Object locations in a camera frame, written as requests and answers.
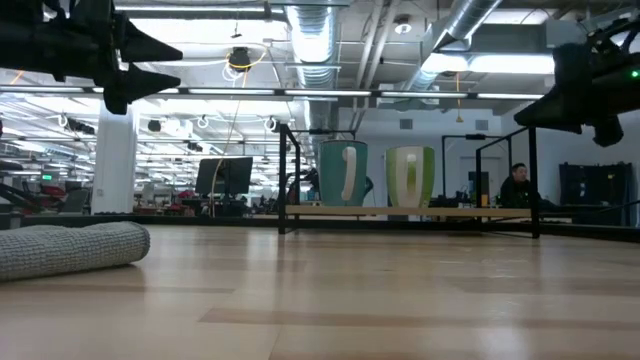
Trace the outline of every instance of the teal mug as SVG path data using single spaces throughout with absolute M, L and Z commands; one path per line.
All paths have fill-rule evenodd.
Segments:
M 320 143 L 320 196 L 324 206 L 362 206 L 373 189 L 367 177 L 367 144 L 351 140 Z
M 405 146 L 387 150 L 387 190 L 395 207 L 429 207 L 435 178 L 435 151 Z

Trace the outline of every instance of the wooden floor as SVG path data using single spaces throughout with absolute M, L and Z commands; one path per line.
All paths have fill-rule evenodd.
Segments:
M 150 227 L 133 266 L 0 285 L 0 359 L 640 359 L 640 246 Z

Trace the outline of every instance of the man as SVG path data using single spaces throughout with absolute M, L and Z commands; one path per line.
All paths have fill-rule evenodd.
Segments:
M 529 180 L 523 163 L 511 167 L 511 176 L 500 187 L 500 203 L 506 208 L 529 207 Z

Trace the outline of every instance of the ceiling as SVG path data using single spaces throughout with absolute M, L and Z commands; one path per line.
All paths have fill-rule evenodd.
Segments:
M 397 14 L 410 15 L 412 29 L 407 34 L 396 34 L 390 31 L 387 43 L 373 78 L 373 86 L 379 84 L 401 83 L 416 71 L 421 64 L 420 43 L 427 26 L 448 15 L 450 0 L 415 0 L 402 1 Z M 247 5 L 246 1 L 151 1 L 151 0 L 116 0 L 117 6 L 150 5 L 207 5 L 233 7 L 236 3 Z M 374 1 L 355 0 L 349 7 L 338 7 L 339 58 L 334 66 L 338 69 L 337 87 L 352 89 L 358 73 L 360 58 L 364 50 L 363 40 L 371 19 Z M 548 18 L 575 21 L 590 16 L 606 13 L 627 6 L 630 1 L 543 1 L 543 0 L 505 0 L 487 19 L 489 24 L 524 24 L 536 25 L 544 23 Z M 166 19 L 133 19 L 135 25 L 147 34 L 181 49 L 185 60 L 175 63 L 142 64 L 141 67 L 180 77 L 185 87 L 248 87 L 248 88 L 295 88 L 298 86 L 296 59 L 291 46 L 291 34 L 287 24 L 277 21 L 265 22 L 256 20 L 220 20 L 199 19 L 183 20 Z M 246 75 L 235 81 L 225 71 L 226 56 L 234 48 L 248 46 L 252 60 L 262 59 Z M 552 75 L 544 74 L 503 74 L 465 71 L 457 76 L 440 75 L 435 85 L 440 91 L 473 91 L 491 93 L 544 93 L 552 84 Z M 13 70 L 0 70 L 1 84 L 15 85 L 60 85 L 51 75 L 37 73 L 18 73 Z M 63 85 L 93 86 L 91 80 L 68 78 Z M 413 136 L 437 135 L 451 133 L 456 130 L 455 114 L 458 108 L 464 109 L 470 118 L 490 118 L 499 116 L 517 106 L 517 102 L 498 100 L 440 100 L 440 103 L 429 112 L 411 111 L 406 116 L 412 118 L 440 119 L 437 126 L 425 125 L 412 133 Z M 235 101 L 235 100 L 190 100 L 190 99 L 143 99 L 134 103 L 135 111 L 140 114 L 140 144 L 138 148 L 138 177 L 140 182 L 148 179 L 164 179 L 188 184 L 195 180 L 197 162 L 203 156 L 253 155 L 263 168 L 256 168 L 255 182 L 272 186 L 277 175 L 277 135 L 267 128 L 271 120 L 288 123 L 295 129 L 306 129 L 304 101 Z M 90 179 L 93 159 L 95 158 L 95 137 L 77 134 L 65 129 L 61 117 L 75 119 L 99 131 L 98 113 L 100 100 L 96 98 L 65 96 L 45 97 L 38 95 L 0 94 L 0 112 L 5 127 L 5 135 L 20 135 L 37 138 L 81 138 L 80 142 L 33 142 L 25 146 L 16 142 L 3 142 L 2 157 L 15 158 L 27 164 L 27 167 L 41 168 L 43 163 L 79 165 L 84 175 Z M 478 111 L 475 116 L 472 109 Z M 347 129 L 352 123 L 352 107 L 343 107 L 340 111 L 340 127 Z M 363 117 L 361 131 L 367 136 L 406 136 L 399 132 L 396 124 L 385 125 L 385 119 L 399 118 L 404 115 L 393 110 L 376 109 L 370 105 Z M 235 125 L 230 125 L 235 118 Z M 148 130 L 151 120 L 161 121 L 167 126 L 159 133 Z M 225 149 L 224 142 L 231 135 L 233 140 Z M 220 144 L 205 146 L 204 152 L 188 150 L 179 139 L 189 137 L 197 142 L 201 139 L 220 140 Z M 175 138 L 176 142 L 154 143 L 154 139 Z M 307 144 L 304 136 L 300 139 Z M 262 141 L 260 145 L 237 145 L 237 140 Z M 313 154 L 310 147 L 305 147 L 309 162 Z M 262 161 L 264 156 L 271 160 Z M 168 166 L 170 159 L 180 157 L 182 163 Z M 27 163 L 26 158 L 37 161 Z M 155 167 L 149 163 L 165 164 Z

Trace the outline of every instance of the white pillar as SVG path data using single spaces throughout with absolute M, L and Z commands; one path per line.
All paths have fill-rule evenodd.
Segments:
M 100 105 L 91 213 L 133 210 L 139 117 L 132 106 L 114 115 Z

